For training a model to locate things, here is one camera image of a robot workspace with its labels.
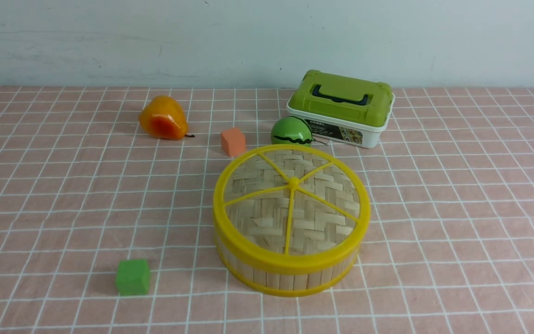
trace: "orange foam cube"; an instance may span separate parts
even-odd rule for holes
[[[222,131],[222,149],[228,156],[237,156],[246,151],[246,138],[239,128]]]

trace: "white wall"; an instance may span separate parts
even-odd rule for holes
[[[0,84],[534,86],[532,0],[0,0]]]

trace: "green foam cube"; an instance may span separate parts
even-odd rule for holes
[[[121,296],[146,295],[150,289],[150,267],[145,259],[119,263],[115,285]]]

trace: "white box base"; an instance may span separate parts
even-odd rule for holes
[[[286,108],[292,116],[306,120],[315,137],[345,142],[346,144],[360,146],[361,148],[375,148],[380,141],[380,134],[386,130],[388,125],[388,120],[393,112],[394,99],[395,96],[393,94],[390,110],[388,111],[384,125],[381,127],[369,127],[368,125],[296,110],[290,108],[290,101],[286,104]]]

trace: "green plastic box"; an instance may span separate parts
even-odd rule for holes
[[[309,70],[288,101],[314,135],[373,148],[386,129],[394,95],[390,85]]]

